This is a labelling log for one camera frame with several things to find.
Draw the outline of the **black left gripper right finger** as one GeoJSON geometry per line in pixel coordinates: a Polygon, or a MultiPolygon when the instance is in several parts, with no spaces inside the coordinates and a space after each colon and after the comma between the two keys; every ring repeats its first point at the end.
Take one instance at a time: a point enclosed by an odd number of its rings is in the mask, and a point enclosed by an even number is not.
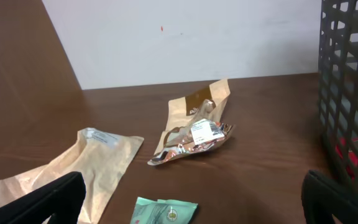
{"type": "Polygon", "coordinates": [[[301,201],[307,224],[358,223],[358,195],[317,170],[306,173],[301,201]]]}

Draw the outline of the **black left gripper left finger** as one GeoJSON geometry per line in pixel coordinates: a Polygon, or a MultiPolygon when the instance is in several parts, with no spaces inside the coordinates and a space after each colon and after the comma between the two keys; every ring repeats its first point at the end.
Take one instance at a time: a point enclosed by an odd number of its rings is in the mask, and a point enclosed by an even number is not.
{"type": "Polygon", "coordinates": [[[0,208],[0,224],[77,223],[86,196],[80,172],[70,172],[0,208]]]}

